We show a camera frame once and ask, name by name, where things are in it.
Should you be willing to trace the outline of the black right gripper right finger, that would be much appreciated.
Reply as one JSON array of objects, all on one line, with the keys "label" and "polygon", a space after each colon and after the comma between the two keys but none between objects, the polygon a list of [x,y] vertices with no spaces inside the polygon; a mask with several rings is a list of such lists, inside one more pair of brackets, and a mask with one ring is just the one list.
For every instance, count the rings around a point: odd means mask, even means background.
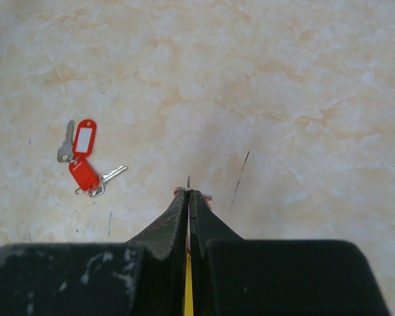
[{"label": "black right gripper right finger", "polygon": [[196,315],[388,315],[368,260],[345,240],[247,240],[191,191]]}]

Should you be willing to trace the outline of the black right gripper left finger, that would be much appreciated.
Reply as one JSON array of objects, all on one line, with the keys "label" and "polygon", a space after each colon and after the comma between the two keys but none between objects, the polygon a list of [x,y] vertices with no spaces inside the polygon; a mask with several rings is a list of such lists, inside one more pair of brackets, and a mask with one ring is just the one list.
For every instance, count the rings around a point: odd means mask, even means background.
[{"label": "black right gripper left finger", "polygon": [[0,315],[182,315],[188,193],[123,243],[0,247]]}]

